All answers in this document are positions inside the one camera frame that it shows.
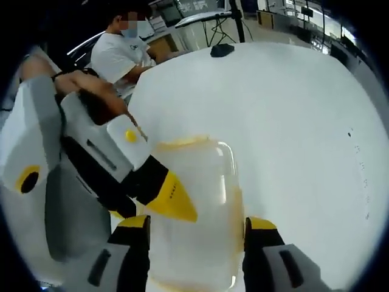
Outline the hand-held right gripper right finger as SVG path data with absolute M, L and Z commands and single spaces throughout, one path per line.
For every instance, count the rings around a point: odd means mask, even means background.
M 246 218 L 243 273 L 246 291 L 331 291 L 318 265 L 257 217 Z

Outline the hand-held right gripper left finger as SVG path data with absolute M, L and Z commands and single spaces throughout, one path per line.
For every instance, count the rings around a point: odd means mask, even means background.
M 81 291 L 145 291 L 150 269 L 149 215 L 121 221 L 108 240 L 80 261 Z

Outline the person's left hand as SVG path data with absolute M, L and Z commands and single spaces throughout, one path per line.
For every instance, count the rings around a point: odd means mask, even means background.
M 53 78 L 57 93 L 62 100 L 74 92 L 97 125 L 103 125 L 121 115 L 130 116 L 127 105 L 117 96 L 113 86 L 91 74 L 73 71 Z

